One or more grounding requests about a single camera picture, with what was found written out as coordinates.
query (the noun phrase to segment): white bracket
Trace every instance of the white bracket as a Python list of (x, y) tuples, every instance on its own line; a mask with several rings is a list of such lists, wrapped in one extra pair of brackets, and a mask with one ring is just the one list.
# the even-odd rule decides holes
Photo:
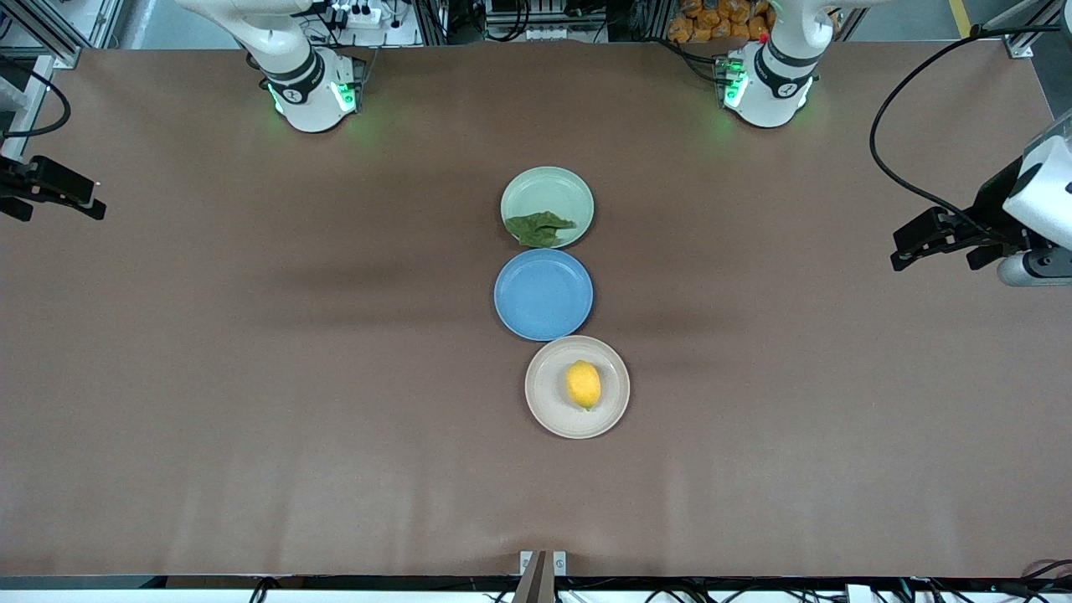
[[(521, 570), (518, 572), (519, 574), (525, 573), (525, 568), (528, 567), (528, 560), (532, 558), (533, 558), (532, 550), (521, 551)], [(554, 575), (556, 576), (566, 575), (566, 551), (555, 550), (552, 560), (554, 561)]]

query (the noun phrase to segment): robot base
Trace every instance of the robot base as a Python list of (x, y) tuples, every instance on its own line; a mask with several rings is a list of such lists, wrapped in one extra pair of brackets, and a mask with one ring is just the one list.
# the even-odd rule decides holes
[(807, 84), (801, 86), (791, 97), (785, 99), (775, 97), (774, 91), (753, 73), (756, 53), (762, 47), (759, 42), (749, 42), (740, 50), (729, 54), (728, 58), (731, 61), (741, 61), (744, 71), (740, 72), (734, 84), (723, 90), (721, 101), (726, 108), (736, 113), (741, 119), (753, 126), (777, 128), (792, 119), (807, 102), (807, 91), (812, 88), (814, 78), (809, 78)]
[(325, 74), (321, 84), (309, 92), (306, 102), (291, 104), (276, 95), (276, 111), (291, 126), (302, 132), (324, 132), (356, 113), (360, 106), (364, 78), (363, 62), (343, 57), (329, 48), (315, 50), (324, 59)]

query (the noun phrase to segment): table surface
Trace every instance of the table surface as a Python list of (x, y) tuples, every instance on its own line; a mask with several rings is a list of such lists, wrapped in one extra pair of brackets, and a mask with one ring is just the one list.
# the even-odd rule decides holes
[[(90, 52), (33, 142), (108, 216), (0, 222), (0, 571), (1018, 575), (1072, 534), (1070, 290), (959, 255), (890, 269), (926, 205), (867, 153), (930, 44), (835, 45), (776, 131), (656, 46), (381, 55), (361, 115), (289, 129), (239, 53)], [(977, 44), (889, 114), (962, 205), (1048, 122)], [(518, 173), (596, 220), (580, 330), (632, 377), (567, 441), (495, 318)]]

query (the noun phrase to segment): lemon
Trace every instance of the lemon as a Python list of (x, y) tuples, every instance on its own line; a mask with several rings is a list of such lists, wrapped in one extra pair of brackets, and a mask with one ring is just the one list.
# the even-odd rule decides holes
[(566, 392), (570, 399), (585, 410), (592, 410), (599, 401), (602, 394), (602, 385), (599, 383), (599, 373), (592, 363), (577, 361), (566, 369)]

